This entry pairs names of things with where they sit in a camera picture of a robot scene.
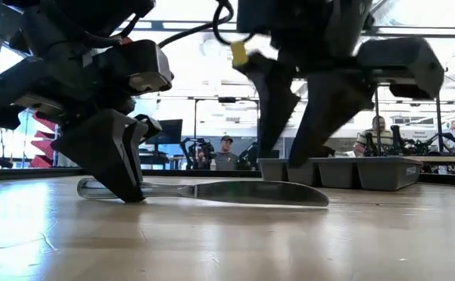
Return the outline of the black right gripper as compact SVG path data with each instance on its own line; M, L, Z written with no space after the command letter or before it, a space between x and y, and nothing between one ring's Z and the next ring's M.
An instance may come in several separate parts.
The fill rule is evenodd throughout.
M318 156L322 145L345 123L371 106L376 82L361 75L370 66L351 54L334 55L319 36L301 37L289 30L270 33L277 59L253 52L233 68L255 86L259 98L258 157L267 158L300 98L291 91L293 78L307 76L307 107L290 151L291 167Z

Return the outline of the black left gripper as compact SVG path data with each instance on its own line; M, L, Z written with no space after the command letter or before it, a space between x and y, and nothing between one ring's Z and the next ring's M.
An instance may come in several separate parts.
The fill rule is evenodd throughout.
M103 86L98 76L74 83L38 57L27 57L0 73L0 127L17 128L18 115L27 108L65 127L68 131L52 142L52 149L127 203L144 200L138 145L147 125L125 116L135 104L129 94Z

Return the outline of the silver metal table knife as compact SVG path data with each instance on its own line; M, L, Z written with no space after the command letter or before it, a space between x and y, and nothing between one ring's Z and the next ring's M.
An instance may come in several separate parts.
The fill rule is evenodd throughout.
M326 208L329 198L301 183L267 180L222 180L209 183L140 183L143 197L180 197L247 205L294 205Z

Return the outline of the black screen on stand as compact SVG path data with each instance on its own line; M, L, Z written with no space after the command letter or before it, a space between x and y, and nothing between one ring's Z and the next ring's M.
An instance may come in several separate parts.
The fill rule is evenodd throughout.
M162 130L148 138L145 144L179 144L182 137L183 121L181 119L161 120Z

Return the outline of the red shelf bins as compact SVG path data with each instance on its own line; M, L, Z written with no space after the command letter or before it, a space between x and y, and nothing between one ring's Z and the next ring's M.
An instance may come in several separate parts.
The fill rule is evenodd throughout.
M55 153L51 147L57 137L57 125L46 119L42 119L33 113L34 121L40 126L34 131L33 140L30 144L38 150L30 161L31 168L49 169L54 166Z

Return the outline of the person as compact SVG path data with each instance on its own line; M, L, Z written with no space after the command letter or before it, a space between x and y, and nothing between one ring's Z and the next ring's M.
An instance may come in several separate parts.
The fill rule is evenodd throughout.
M223 136L220 140L220 150L215 156L216 170L235 170L238 155L231 152L233 139L230 136Z
M371 121L371 128L366 129L357 135L354 143L354 153L356 156L364 156L367 144L366 134L370 133L374 145L378 145L378 140L381 143L381 149L393 144L393 134L386 129L386 121L382 116L375 116Z

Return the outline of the grey plastic cutlery tray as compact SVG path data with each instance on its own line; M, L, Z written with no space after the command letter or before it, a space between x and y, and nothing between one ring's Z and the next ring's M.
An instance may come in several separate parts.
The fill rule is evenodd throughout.
M309 158L299 168L284 158L258 160L264 180L282 180L311 187L396 191L418 181L423 163L400 156Z

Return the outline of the ceiling light strip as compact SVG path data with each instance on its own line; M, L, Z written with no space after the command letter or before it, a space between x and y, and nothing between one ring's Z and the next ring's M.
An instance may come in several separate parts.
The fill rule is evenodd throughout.
M206 22L197 21L141 21L136 24L134 30L139 31L170 31L180 32L205 25Z
M379 36L421 35L425 37L449 36L455 37L455 27L388 27L378 26L370 30L371 34Z

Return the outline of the black aluminium table frame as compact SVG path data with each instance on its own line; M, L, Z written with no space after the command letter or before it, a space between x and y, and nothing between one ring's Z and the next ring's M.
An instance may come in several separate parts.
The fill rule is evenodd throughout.
M48 168L48 169L0 169L0 180L28 180L68 176L86 176L87 171L81 168ZM144 176L169 177L232 177L261 178L259 171L208 171L208 170L144 170ZM420 183L433 183L455 186L455 175L427 174L419 176Z

